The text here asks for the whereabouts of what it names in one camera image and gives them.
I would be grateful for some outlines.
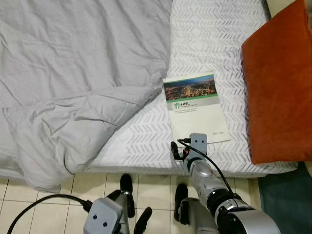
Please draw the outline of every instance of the pillow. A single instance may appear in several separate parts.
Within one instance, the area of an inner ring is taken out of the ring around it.
[[[253,163],[312,160],[312,41],[296,0],[242,45]]]

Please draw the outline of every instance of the green logo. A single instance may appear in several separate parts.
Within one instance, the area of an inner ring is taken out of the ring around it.
[[[180,103],[175,103],[174,104],[174,108],[175,109],[180,109],[181,108],[181,104]]]

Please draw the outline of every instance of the book cover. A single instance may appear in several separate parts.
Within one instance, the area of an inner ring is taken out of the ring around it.
[[[230,140],[212,72],[167,78],[163,83],[175,142],[191,133],[206,134],[208,143]]]

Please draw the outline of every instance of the gray blanket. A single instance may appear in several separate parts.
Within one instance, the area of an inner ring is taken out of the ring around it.
[[[170,9],[171,0],[1,1],[0,176],[57,192],[93,160],[161,90]]]

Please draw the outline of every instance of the mattress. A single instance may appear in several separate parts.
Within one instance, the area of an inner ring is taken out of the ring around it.
[[[174,0],[172,4],[167,77],[214,72],[231,140],[208,144],[207,152],[226,176],[259,177],[297,168],[296,162],[251,162],[241,45],[268,17],[265,0]],[[162,90],[113,134],[83,170],[183,175],[182,163],[170,154],[172,139]]]

